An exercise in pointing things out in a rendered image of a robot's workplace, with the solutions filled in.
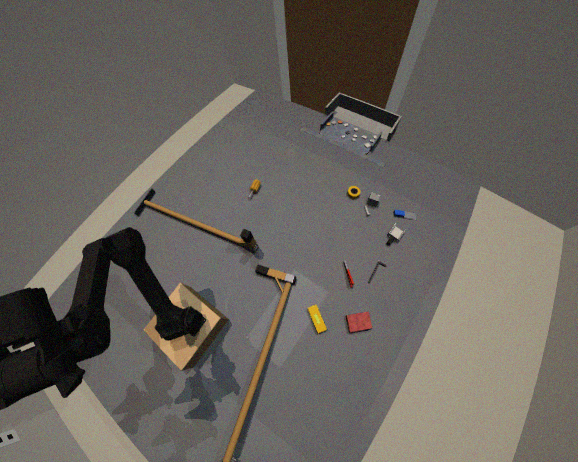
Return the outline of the yellow ring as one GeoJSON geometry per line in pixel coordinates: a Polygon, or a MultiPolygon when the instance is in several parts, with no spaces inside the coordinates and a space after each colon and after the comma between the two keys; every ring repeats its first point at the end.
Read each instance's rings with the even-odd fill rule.
{"type": "Polygon", "coordinates": [[[360,189],[356,186],[352,186],[348,189],[348,197],[351,199],[357,199],[360,196],[360,189]]]}

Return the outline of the red flat block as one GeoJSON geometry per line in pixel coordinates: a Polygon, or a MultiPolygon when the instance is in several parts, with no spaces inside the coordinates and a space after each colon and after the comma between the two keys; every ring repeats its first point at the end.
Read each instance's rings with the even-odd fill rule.
{"type": "Polygon", "coordinates": [[[372,329],[369,312],[346,315],[348,332],[372,329]]]}

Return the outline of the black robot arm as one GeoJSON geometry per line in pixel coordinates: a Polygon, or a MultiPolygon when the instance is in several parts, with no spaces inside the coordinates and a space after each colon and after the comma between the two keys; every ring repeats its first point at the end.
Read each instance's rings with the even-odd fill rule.
{"type": "Polygon", "coordinates": [[[0,360],[9,357],[2,381],[13,396],[27,397],[56,385],[66,398],[85,373],[76,363],[108,349],[110,319],[104,302],[110,260],[128,271],[154,311],[161,339],[196,336],[206,322],[192,306],[182,309],[172,304],[147,264],[145,243],[136,229],[127,227],[88,243],[82,254],[72,305],[64,319],[56,321],[44,288],[28,287],[0,297],[0,360]],[[35,347],[23,352],[7,349],[31,342],[35,347]]]}

